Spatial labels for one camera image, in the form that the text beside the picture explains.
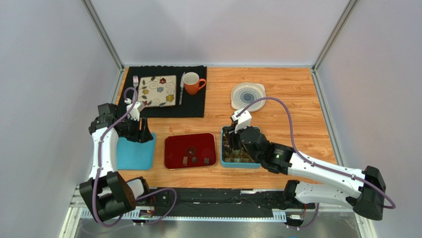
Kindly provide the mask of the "red chocolate tray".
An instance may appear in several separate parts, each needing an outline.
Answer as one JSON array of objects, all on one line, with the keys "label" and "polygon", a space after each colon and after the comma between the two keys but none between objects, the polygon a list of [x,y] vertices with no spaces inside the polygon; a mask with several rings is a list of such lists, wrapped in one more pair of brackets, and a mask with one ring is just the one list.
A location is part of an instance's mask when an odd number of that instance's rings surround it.
[{"label": "red chocolate tray", "polygon": [[[188,164],[182,164],[183,157],[188,157]],[[204,164],[204,158],[210,164]],[[169,170],[213,166],[217,162],[215,136],[212,133],[169,136],[164,142],[164,166]]]}]

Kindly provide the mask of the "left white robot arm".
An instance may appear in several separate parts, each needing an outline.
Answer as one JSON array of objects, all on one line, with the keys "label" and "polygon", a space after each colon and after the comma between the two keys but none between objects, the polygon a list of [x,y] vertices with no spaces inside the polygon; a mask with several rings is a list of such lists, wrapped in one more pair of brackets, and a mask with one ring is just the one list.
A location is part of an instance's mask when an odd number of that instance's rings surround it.
[{"label": "left white robot arm", "polygon": [[145,106],[130,102],[127,112],[119,118],[115,104],[98,106],[99,116],[89,126],[94,144],[93,165],[86,182],[79,191],[97,223],[123,216],[135,210],[138,202],[148,201],[150,193],[143,177],[125,181],[118,172],[122,169],[149,170],[154,160],[156,136],[148,127],[147,118],[140,117]]}]

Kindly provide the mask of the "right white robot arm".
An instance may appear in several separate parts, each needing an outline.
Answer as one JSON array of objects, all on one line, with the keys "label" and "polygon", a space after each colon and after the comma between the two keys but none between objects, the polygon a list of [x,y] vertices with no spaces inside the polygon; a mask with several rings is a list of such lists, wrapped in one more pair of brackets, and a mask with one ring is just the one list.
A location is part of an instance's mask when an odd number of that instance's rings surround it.
[{"label": "right white robot arm", "polygon": [[318,184],[289,181],[284,193],[286,200],[344,206],[362,217],[382,220],[386,184],[378,168],[367,166],[360,170],[326,163],[292,147],[270,142],[253,127],[236,132],[233,126],[227,126],[223,133],[233,150],[245,152],[267,171],[318,181]]}]

